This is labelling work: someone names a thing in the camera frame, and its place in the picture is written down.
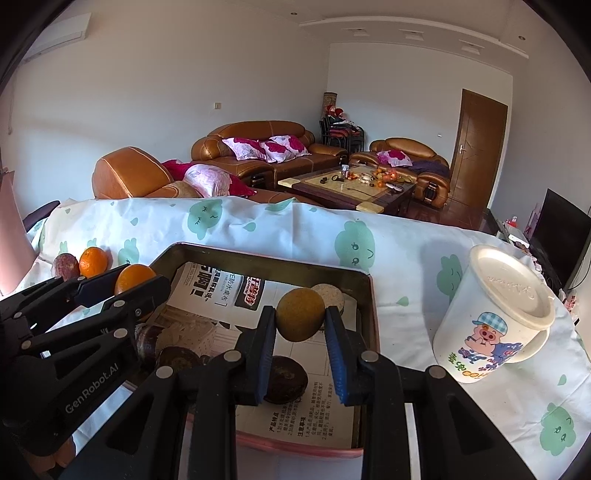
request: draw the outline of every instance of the brown leather armchair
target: brown leather armchair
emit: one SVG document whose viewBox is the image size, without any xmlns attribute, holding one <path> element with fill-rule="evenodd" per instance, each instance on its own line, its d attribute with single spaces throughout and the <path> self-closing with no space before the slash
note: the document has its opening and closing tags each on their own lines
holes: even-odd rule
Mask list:
<svg viewBox="0 0 591 480">
<path fill-rule="evenodd" d="M 350 163 L 377 166 L 379 165 L 377 152 L 392 149 L 403 151 L 411 160 L 431 160 L 449 166 L 445 158 L 441 155 L 437 155 L 434 150 L 425 144 L 412 140 L 411 138 L 401 137 L 391 137 L 386 140 L 374 140 L 369 145 L 370 151 L 352 154 Z M 404 167 L 397 167 L 396 170 L 416 179 L 417 186 L 414 190 L 414 198 L 431 205 L 432 207 L 439 209 L 443 208 L 449 197 L 449 179 L 427 172 L 417 175 Z"/>
<path fill-rule="evenodd" d="M 137 147 L 123 147 L 105 155 L 95 165 L 92 191 L 97 199 L 121 200 L 134 197 L 201 198 L 183 181 L 174 181 L 152 155 Z M 302 203 L 318 205 L 299 195 L 256 189 L 248 197 L 258 203 L 278 203 L 296 197 Z"/>
<path fill-rule="evenodd" d="M 232 137 L 252 140 L 268 140 L 276 135 L 295 135 L 311 155 L 283 163 L 267 163 L 262 160 L 236 160 L 234 153 L 222 142 Z M 213 163 L 236 175 L 247 185 L 274 189 L 279 180 L 295 177 L 324 168 L 337 167 L 347 162 L 344 148 L 316 143 L 314 134 L 295 122 L 282 120 L 249 121 L 222 125 L 208 136 L 197 140 L 191 149 L 194 163 Z"/>
</svg>

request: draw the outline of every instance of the yellow round fruit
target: yellow round fruit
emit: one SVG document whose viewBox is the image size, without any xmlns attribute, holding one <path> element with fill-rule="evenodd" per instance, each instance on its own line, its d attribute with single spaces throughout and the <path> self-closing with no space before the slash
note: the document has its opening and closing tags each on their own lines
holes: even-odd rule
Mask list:
<svg viewBox="0 0 591 480">
<path fill-rule="evenodd" d="M 296 288 L 282 296 L 276 312 L 275 324 L 281 336 L 290 342 L 303 342 L 322 326 L 324 300 L 311 288 Z"/>
</svg>

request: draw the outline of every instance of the television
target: television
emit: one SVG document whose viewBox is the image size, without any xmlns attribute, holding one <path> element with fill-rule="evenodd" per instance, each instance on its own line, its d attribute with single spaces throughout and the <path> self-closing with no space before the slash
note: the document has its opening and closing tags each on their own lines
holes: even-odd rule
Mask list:
<svg viewBox="0 0 591 480">
<path fill-rule="evenodd" d="M 554 291 L 571 286 L 589 247 L 590 232 L 589 215 L 556 192 L 546 191 L 530 247 Z"/>
</svg>

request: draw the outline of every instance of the cable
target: cable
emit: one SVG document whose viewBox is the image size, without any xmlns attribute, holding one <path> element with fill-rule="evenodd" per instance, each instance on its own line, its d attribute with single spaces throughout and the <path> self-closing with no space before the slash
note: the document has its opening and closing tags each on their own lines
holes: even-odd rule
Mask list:
<svg viewBox="0 0 591 480">
<path fill-rule="evenodd" d="M 587 267 L 587 273 L 585 274 L 583 279 L 579 283 L 577 283 L 574 287 L 570 287 L 568 291 L 573 291 L 575 288 L 577 288 L 579 285 L 581 285 L 581 283 L 583 283 L 585 281 L 585 278 L 587 278 L 587 275 L 589 275 L 590 269 L 591 269 L 591 262 L 589 262 L 589 266 Z"/>
<path fill-rule="evenodd" d="M 361 190 L 358 190 L 358 189 L 350 189 L 350 188 L 347 188 L 347 190 L 354 190 L 356 192 L 363 193 L 364 195 L 367 195 L 368 197 L 371 197 L 371 198 L 374 198 L 374 199 L 378 198 L 375 195 L 370 195 L 369 193 L 365 193 L 365 192 L 363 192 Z"/>
<path fill-rule="evenodd" d="M 589 212 L 591 212 L 591 206 L 589 207 L 589 210 L 587 210 L 587 215 L 589 215 Z M 585 274 L 585 276 L 583 277 L 583 279 L 577 283 L 574 287 L 570 287 L 567 291 L 571 292 L 573 291 L 575 288 L 577 288 L 579 285 L 581 285 L 581 283 L 583 283 L 585 281 L 585 278 L 587 278 L 587 275 L 589 275 L 589 270 L 591 269 L 591 261 L 589 261 L 589 266 L 587 267 L 587 273 Z"/>
</svg>

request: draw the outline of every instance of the white mug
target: white mug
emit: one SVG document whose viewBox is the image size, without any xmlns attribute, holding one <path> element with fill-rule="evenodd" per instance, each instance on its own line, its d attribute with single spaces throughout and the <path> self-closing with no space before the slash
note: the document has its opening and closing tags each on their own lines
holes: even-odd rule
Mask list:
<svg viewBox="0 0 591 480">
<path fill-rule="evenodd" d="M 536 354 L 554 322 L 554 294 L 517 259 L 478 245 L 433 339 L 437 363 L 473 383 Z"/>
</svg>

